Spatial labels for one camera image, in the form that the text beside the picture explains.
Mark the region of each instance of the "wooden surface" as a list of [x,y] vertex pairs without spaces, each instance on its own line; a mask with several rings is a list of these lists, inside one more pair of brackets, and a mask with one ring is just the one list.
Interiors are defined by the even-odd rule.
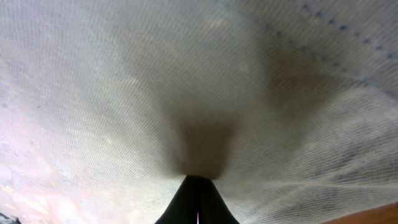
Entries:
[[398,224],[398,203],[359,212],[324,224]]

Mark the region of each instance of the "blue stitching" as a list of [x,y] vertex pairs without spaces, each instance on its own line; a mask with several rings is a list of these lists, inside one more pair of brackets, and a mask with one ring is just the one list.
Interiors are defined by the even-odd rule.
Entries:
[[387,56],[387,58],[389,60],[391,60],[392,63],[398,63],[398,55],[396,53],[384,48],[380,44],[374,43],[371,39],[365,37],[360,32],[355,31],[351,26],[349,26],[347,24],[340,24],[339,22],[336,21],[336,19],[334,17],[328,17],[324,12],[316,11],[316,10],[312,9],[312,7],[307,3],[304,3],[302,5],[302,10],[307,12],[308,14],[310,14],[310,16],[319,18],[319,19],[323,20],[324,22],[326,22],[327,24],[335,27],[336,29],[338,29],[342,32],[347,32],[351,35],[354,35],[362,43],[369,45],[377,52],[380,52],[380,53],[384,54],[385,56]]
[[322,53],[316,52],[316,51],[308,48],[305,45],[301,45],[301,44],[297,43],[293,39],[291,39],[291,38],[287,37],[286,35],[284,35],[281,31],[273,28],[272,26],[270,26],[266,22],[259,20],[257,17],[249,15],[249,14],[246,14],[243,11],[240,11],[239,9],[231,7],[230,5],[228,5],[226,3],[223,3],[221,1],[216,1],[216,2],[222,4],[225,9],[228,9],[230,11],[233,11],[233,12],[243,16],[244,18],[246,18],[247,20],[251,21],[253,24],[259,26],[260,28],[262,28],[264,30],[268,30],[269,32],[273,32],[274,35],[277,36],[278,38],[283,38],[283,39],[287,40],[287,42],[289,44],[297,47],[303,53],[304,52],[308,52],[310,55],[312,55],[313,58],[315,58],[315,60],[318,60],[318,61],[323,62],[325,64],[329,64],[329,65],[331,65],[333,67],[339,68],[343,73],[346,74],[344,76],[345,78],[349,78],[351,80],[356,80],[357,82],[360,82],[364,86],[373,86],[375,88],[380,88],[380,85],[378,84],[377,81],[375,81],[375,80],[373,80],[371,78],[368,78],[365,75],[356,73],[356,72],[349,72],[346,68],[341,67],[340,63],[334,62],[334,61],[330,60],[326,55],[323,55]]

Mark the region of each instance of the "fabric canopy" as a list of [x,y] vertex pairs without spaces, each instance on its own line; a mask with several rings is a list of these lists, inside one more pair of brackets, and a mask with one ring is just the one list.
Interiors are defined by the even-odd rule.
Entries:
[[0,1],[0,212],[155,223],[186,175],[239,223],[398,201],[398,1]]

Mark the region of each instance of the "white mesh fabric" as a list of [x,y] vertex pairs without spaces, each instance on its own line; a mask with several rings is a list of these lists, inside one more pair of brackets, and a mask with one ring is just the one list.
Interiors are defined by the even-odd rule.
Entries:
[[397,10],[0,1],[0,212],[154,223],[185,174],[240,223],[398,201]]

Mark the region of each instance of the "stitched seam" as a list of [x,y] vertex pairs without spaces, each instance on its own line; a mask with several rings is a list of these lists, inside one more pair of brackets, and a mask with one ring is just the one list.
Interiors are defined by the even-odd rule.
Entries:
[[379,44],[379,43],[373,41],[366,34],[363,34],[363,33],[359,32],[358,30],[356,30],[353,26],[339,22],[337,19],[335,19],[335,17],[329,16],[327,13],[323,12],[322,10],[314,9],[308,3],[303,3],[301,5],[301,10],[306,12],[307,14],[309,14],[310,16],[312,16],[314,18],[320,19],[321,21],[327,23],[329,26],[334,27],[338,31],[347,33],[347,34],[355,37],[362,44],[367,45],[370,48],[372,48],[373,50],[386,56],[387,59],[390,60],[392,63],[394,63],[394,64],[398,63],[398,55],[395,52],[385,48],[382,44]]
[[235,12],[235,13],[239,14],[240,16],[242,16],[245,19],[249,20],[253,24],[255,24],[258,27],[260,27],[261,29],[273,33],[279,39],[287,40],[287,42],[290,45],[298,48],[299,51],[301,51],[304,54],[305,53],[309,54],[315,60],[317,60],[319,62],[323,62],[324,64],[327,64],[327,65],[329,65],[331,67],[335,67],[335,68],[340,69],[340,71],[342,71],[343,74],[344,74],[342,76],[343,78],[348,78],[349,80],[354,80],[354,81],[360,82],[360,84],[362,84],[362,86],[372,86],[372,87],[375,87],[375,88],[381,88],[380,84],[377,81],[375,81],[375,80],[373,80],[371,78],[368,78],[367,76],[362,75],[362,74],[360,74],[358,72],[348,71],[347,68],[342,67],[340,63],[333,61],[327,55],[322,54],[320,52],[317,52],[317,51],[311,49],[310,47],[308,47],[306,45],[299,44],[298,42],[294,41],[293,39],[291,39],[290,37],[285,35],[282,31],[273,28],[268,23],[258,19],[256,16],[252,16],[250,14],[247,14],[247,13],[245,13],[245,12],[243,12],[243,11],[233,7],[233,6],[230,6],[229,4],[221,2],[219,0],[216,0],[215,2],[216,3],[217,2],[220,3],[225,9],[230,10],[231,12]]

